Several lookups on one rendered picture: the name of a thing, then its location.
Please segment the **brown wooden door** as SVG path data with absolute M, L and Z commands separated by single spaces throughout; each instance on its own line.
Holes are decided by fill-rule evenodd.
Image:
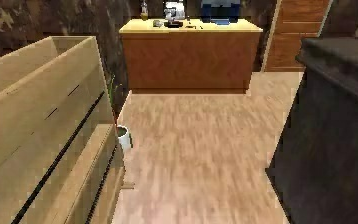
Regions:
M 303 37 L 317 37 L 329 0 L 277 0 L 264 53 L 263 72 L 300 72 L 295 60 Z

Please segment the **brown wooden counter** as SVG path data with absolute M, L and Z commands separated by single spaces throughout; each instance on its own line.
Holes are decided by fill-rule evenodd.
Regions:
M 120 30 L 129 89 L 139 93 L 244 93 L 263 29 L 240 19 L 190 19 L 180 28 L 132 19 Z

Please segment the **blue box appliance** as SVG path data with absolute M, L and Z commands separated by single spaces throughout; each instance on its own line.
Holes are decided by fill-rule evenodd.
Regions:
M 201 21 L 229 24 L 239 19 L 241 0 L 201 0 Z

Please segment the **white coffee machine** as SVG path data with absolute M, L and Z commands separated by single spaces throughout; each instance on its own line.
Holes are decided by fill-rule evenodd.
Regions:
M 185 18 L 184 0 L 166 0 L 164 15 L 167 20 L 183 20 Z

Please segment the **dark grey cabinet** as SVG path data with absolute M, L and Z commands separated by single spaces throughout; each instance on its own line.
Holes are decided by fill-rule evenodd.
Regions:
M 304 38 L 266 174 L 290 224 L 358 224 L 358 39 Z

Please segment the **yellow glass bottle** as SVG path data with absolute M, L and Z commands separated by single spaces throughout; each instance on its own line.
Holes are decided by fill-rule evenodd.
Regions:
M 143 21 L 148 20 L 148 5 L 146 0 L 141 1 L 141 13 L 140 17 Z

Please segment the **white plant pot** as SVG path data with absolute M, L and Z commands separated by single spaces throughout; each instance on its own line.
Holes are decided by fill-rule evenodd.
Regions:
M 132 148 L 131 135 L 127 127 L 118 125 L 117 126 L 118 140 L 123 150 Z

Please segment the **light wooden shelf unit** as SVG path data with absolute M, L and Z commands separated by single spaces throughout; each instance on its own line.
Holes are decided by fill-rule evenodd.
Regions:
M 95 37 L 0 57 L 0 224 L 104 223 L 122 165 Z

